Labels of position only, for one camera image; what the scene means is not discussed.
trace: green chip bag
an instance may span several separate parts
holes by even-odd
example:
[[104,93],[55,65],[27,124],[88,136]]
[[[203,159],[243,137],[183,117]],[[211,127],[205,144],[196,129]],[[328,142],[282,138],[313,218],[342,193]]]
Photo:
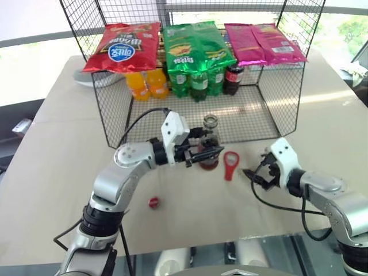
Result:
[[170,74],[200,74],[236,62],[213,21],[168,26],[163,35]]

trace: glass jar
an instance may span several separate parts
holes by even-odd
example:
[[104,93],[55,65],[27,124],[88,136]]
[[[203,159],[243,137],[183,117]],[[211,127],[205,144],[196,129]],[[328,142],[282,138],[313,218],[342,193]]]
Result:
[[[220,145],[219,130],[217,129],[218,119],[215,115],[209,114],[204,117],[203,125],[204,130],[208,131],[207,134],[201,137],[200,144],[198,145],[198,150],[201,152],[205,148],[216,147]],[[201,161],[200,166],[204,170],[213,170],[219,164],[219,155]]]

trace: wire mesh basket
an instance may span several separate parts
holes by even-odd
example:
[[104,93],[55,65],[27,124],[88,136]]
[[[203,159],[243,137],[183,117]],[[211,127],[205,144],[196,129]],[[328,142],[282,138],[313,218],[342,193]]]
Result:
[[[92,55],[106,24],[138,24],[160,21],[162,26],[215,21],[261,24],[275,22],[279,29],[308,55],[325,0],[60,0],[85,60]],[[163,43],[159,60],[164,59]],[[187,119],[189,127],[202,125],[203,117],[218,116],[223,143],[277,138],[296,130],[305,63],[248,66],[234,96],[207,97],[196,103],[170,95],[165,100],[135,101],[125,80],[106,87],[94,85],[98,109],[108,145],[119,146],[129,124],[142,112],[168,107]],[[93,73],[103,82],[106,72]],[[129,133],[128,141],[161,137],[163,115],[151,113]]]

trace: orange juice bottle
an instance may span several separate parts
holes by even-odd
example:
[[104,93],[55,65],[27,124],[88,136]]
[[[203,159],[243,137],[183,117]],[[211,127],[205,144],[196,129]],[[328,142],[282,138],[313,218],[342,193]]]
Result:
[[161,68],[147,71],[147,84],[152,97],[165,99],[168,95],[168,88],[165,74]]
[[145,86],[144,78],[141,73],[125,74],[125,80],[134,99],[138,101],[147,101],[150,98],[150,91],[148,91]]

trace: beige table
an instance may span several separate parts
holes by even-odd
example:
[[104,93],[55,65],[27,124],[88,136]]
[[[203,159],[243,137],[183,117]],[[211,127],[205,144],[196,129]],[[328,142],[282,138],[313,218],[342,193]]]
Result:
[[[0,184],[0,266],[61,262],[52,238],[73,224],[88,202],[94,178],[114,150],[106,145],[92,89],[72,80],[81,64],[71,58],[45,100]],[[316,51],[309,56],[297,131],[287,137],[304,169],[343,177],[368,196],[368,110]],[[255,167],[272,140],[228,144],[240,167]],[[132,254],[302,231],[299,214],[260,204],[250,182],[224,168],[204,172],[184,164],[163,166],[144,176],[124,218]],[[280,189],[259,192],[266,200],[300,207]],[[162,206],[150,210],[148,199]],[[311,229],[328,226],[309,216]],[[69,243],[72,235],[63,241]],[[119,241],[116,245],[122,253]]]

